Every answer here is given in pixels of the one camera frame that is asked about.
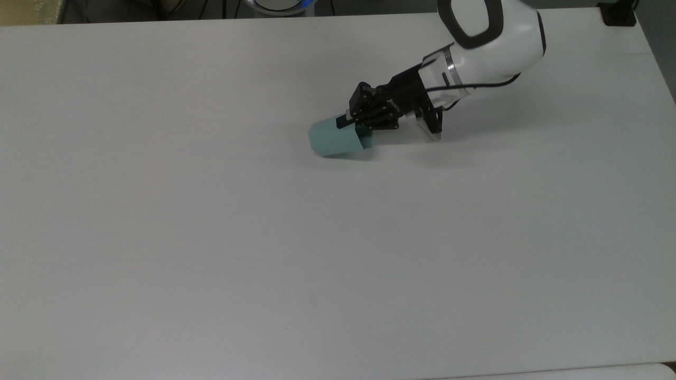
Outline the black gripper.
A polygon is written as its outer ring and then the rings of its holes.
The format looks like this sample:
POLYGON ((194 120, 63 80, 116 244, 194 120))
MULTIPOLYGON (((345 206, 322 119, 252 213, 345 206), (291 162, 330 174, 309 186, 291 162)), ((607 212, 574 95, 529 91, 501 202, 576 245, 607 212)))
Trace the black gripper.
POLYGON ((359 125, 365 130, 396 130, 400 116, 413 112, 430 113, 431 101, 419 74, 422 65, 394 75, 386 84, 374 88, 360 82, 348 101, 344 115, 336 118, 336 127, 359 125), (375 99, 375 110, 370 105, 375 99))

